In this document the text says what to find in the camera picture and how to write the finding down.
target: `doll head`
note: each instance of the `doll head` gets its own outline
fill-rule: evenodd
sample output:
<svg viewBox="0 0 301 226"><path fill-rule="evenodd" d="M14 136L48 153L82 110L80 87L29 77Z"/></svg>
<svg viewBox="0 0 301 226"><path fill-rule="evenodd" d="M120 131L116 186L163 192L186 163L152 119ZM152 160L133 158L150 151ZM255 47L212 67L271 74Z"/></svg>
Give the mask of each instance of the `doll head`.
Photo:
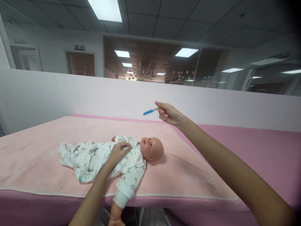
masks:
<svg viewBox="0 0 301 226"><path fill-rule="evenodd" d="M156 162L160 160L164 154L163 144L158 138L144 137L141 139L141 152L147 161Z"/></svg>

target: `fluorescent light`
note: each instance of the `fluorescent light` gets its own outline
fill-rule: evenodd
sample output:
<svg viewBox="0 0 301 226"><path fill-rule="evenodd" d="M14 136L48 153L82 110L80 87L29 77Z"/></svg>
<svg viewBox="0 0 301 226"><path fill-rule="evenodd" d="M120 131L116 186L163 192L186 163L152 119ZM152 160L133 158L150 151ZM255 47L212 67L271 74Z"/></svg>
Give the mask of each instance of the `fluorescent light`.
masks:
<svg viewBox="0 0 301 226"><path fill-rule="evenodd" d="M130 64L130 63L122 63L122 65L125 67L133 67L132 64Z"/></svg>
<svg viewBox="0 0 301 226"><path fill-rule="evenodd" d="M285 60L285 59L270 58L270 59L265 59L265 60L262 60L262 61L257 61L257 62L254 62L254 63L250 63L250 64L265 65L265 64L270 64L270 63L276 63L276 62L283 61L283 60Z"/></svg>
<svg viewBox="0 0 301 226"><path fill-rule="evenodd" d="M243 69L240 69L240 68L231 68L231 69L228 69L228 70L224 70L222 72L231 73L231 72L241 71L241 70L243 70Z"/></svg>
<svg viewBox="0 0 301 226"><path fill-rule="evenodd" d="M282 72L284 74L297 74L297 73L301 73L301 70L295 70L295 71L288 71L288 72Z"/></svg>
<svg viewBox="0 0 301 226"><path fill-rule="evenodd" d="M115 50L117 56L119 57L127 57L129 58L129 52L127 51L119 51L119 50Z"/></svg>
<svg viewBox="0 0 301 226"><path fill-rule="evenodd" d="M176 57L190 57L192 54L194 54L196 49L187 49L187 48L182 48L177 54Z"/></svg>
<svg viewBox="0 0 301 226"><path fill-rule="evenodd" d="M88 0L99 20L122 22L117 0Z"/></svg>

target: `blue thermometer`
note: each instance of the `blue thermometer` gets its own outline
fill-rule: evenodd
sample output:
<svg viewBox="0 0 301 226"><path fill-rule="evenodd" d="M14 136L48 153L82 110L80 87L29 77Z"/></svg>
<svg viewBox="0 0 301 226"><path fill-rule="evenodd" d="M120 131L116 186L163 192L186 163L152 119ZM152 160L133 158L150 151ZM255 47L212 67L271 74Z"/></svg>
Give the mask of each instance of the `blue thermometer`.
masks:
<svg viewBox="0 0 301 226"><path fill-rule="evenodd" d="M146 112L143 113L143 115L147 115L147 114L152 113L152 112L154 112L154 111L156 111L156 110L158 110L158 109L159 109L159 108L155 108L155 109L146 111Z"/></svg>

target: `white baby onesie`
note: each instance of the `white baby onesie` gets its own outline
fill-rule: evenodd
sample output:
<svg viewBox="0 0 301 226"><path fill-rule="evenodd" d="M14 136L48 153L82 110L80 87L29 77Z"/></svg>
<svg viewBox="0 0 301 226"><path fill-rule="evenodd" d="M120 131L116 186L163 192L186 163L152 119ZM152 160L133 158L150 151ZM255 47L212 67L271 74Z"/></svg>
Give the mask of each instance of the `white baby onesie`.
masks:
<svg viewBox="0 0 301 226"><path fill-rule="evenodd" d="M84 142L76 146L69 143L60 144L61 164L74 169L80 183L94 182L98 172L110 157L112 148L120 141L126 141L133 147L125 157L115 165L109 175L109 179L123 174L117 182L117 192L114 202L124 208L127 201L132 198L137 189L146 168L146 160L143 159L140 143L129 136L117 136L115 142ZM94 170L89 170L91 158L97 155Z"/></svg>

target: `hand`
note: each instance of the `hand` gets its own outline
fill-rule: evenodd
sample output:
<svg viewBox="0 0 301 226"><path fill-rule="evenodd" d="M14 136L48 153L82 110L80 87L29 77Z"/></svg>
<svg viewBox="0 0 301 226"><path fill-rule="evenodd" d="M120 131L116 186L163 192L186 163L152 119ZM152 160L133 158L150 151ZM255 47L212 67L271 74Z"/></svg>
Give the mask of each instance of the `hand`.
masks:
<svg viewBox="0 0 301 226"><path fill-rule="evenodd" d="M174 108L174 106L170 104L155 102L155 104L159 107L159 118L167 122L170 125L179 126L180 119L184 116L181 112Z"/></svg>
<svg viewBox="0 0 301 226"><path fill-rule="evenodd" d="M121 159L132 149L132 145L127 142L119 142L113 146L111 155L108 159L111 163L116 165Z"/></svg>
<svg viewBox="0 0 301 226"><path fill-rule="evenodd" d="M121 219L118 220L111 220L109 221L108 226L125 226Z"/></svg>

